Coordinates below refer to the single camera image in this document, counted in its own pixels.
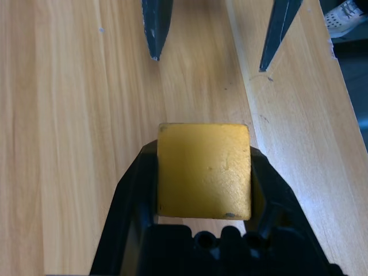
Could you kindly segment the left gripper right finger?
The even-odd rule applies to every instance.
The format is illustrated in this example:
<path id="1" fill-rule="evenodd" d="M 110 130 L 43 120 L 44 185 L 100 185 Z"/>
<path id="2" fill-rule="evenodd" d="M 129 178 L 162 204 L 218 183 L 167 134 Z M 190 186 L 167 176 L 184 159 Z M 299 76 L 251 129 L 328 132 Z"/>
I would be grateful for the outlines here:
<path id="1" fill-rule="evenodd" d="M 270 245 L 273 257 L 287 264 L 327 264 L 292 188 L 260 150 L 251 147 L 250 231 Z"/>

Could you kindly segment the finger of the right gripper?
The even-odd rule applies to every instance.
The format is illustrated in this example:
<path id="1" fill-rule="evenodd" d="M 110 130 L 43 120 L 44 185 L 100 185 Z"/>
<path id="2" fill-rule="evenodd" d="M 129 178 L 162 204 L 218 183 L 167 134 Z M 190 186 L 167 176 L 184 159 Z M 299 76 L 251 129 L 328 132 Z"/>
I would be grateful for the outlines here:
<path id="1" fill-rule="evenodd" d="M 275 0 L 270 15 L 259 71 L 270 66 L 303 0 Z"/>
<path id="2" fill-rule="evenodd" d="M 170 28 L 173 0 L 142 0 L 141 6 L 149 54 L 159 61 Z"/>

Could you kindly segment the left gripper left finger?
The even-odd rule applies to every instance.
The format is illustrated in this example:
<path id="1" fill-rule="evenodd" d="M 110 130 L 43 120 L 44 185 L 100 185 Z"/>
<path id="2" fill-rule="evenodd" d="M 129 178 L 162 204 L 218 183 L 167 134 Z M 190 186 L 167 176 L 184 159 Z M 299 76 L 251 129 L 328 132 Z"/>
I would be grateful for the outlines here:
<path id="1" fill-rule="evenodd" d="M 90 275 L 119 275 L 127 246 L 129 228 L 134 212 L 143 219 L 143 227 L 151 225 L 155 209 L 152 203 L 157 173 L 157 141 L 142 147 L 132 164 L 118 182 L 98 243 Z"/>

